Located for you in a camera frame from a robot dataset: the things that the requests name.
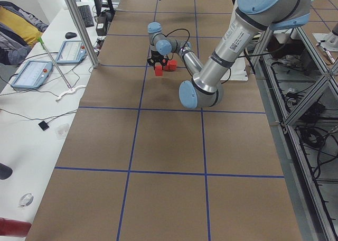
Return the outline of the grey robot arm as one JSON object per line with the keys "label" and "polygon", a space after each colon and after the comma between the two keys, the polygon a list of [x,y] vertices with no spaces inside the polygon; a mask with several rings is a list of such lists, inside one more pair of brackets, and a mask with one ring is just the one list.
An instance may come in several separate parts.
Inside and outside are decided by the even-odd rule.
{"label": "grey robot arm", "polygon": [[147,30],[151,57],[149,65],[161,62],[169,53],[176,53],[192,74],[180,84],[179,99],[185,108],[196,109],[217,105],[223,97],[221,79],[253,37],[267,29],[294,29],[305,25],[310,16],[311,0],[237,0],[234,21],[202,64],[186,41],[168,38],[157,22]]}

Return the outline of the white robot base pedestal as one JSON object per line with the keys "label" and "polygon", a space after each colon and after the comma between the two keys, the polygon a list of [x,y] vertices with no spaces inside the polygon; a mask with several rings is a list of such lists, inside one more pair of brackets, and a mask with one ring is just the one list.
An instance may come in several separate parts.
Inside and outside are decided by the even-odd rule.
{"label": "white robot base pedestal", "polygon": [[221,81],[247,81],[246,58],[238,58],[232,67],[224,74]]}

